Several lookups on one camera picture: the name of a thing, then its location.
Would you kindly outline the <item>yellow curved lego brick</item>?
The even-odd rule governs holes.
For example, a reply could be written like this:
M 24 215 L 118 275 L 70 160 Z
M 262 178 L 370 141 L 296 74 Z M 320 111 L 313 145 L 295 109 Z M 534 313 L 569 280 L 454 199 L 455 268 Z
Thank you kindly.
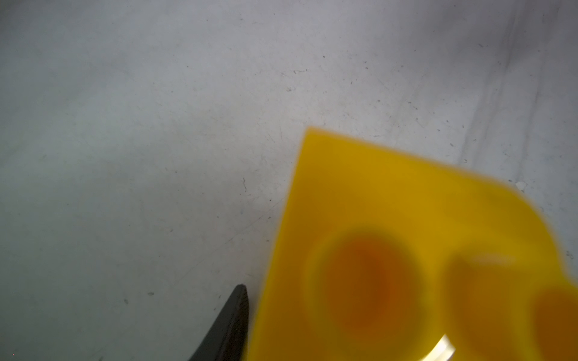
M 305 133 L 249 360 L 575 360 L 577 286 L 513 188 Z

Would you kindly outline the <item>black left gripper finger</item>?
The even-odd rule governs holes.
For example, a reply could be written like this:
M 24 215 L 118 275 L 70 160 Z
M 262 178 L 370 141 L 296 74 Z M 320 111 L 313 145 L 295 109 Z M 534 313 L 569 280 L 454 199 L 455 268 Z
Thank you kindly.
M 248 325 L 248 291 L 244 284 L 238 284 L 189 361 L 240 361 Z

